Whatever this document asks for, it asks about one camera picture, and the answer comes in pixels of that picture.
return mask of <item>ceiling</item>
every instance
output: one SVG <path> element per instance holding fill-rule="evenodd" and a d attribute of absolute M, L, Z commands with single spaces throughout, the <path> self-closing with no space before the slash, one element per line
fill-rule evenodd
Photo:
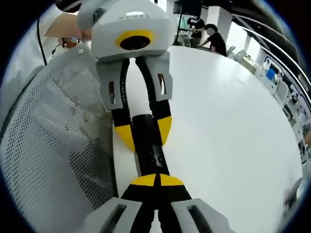
<path fill-rule="evenodd" d="M 282 23 L 280 17 L 274 14 L 267 5 L 262 5 L 261 0 L 201 0 L 205 7 L 221 6 L 233 14 L 233 21 L 238 25 L 248 28 L 259 33 L 268 40 L 272 41 L 281 47 L 294 61 L 296 61 L 301 68 L 307 72 L 307 66 L 304 63 L 300 53 L 297 52 L 297 47 L 290 30 Z M 76 12 L 81 0 L 62 0 L 58 3 L 60 9 L 66 11 Z M 293 62 L 277 49 L 270 42 L 259 39 L 257 35 L 248 32 L 250 36 L 256 39 L 261 46 L 271 51 L 277 56 L 291 71 L 298 75 L 299 69 Z"/>

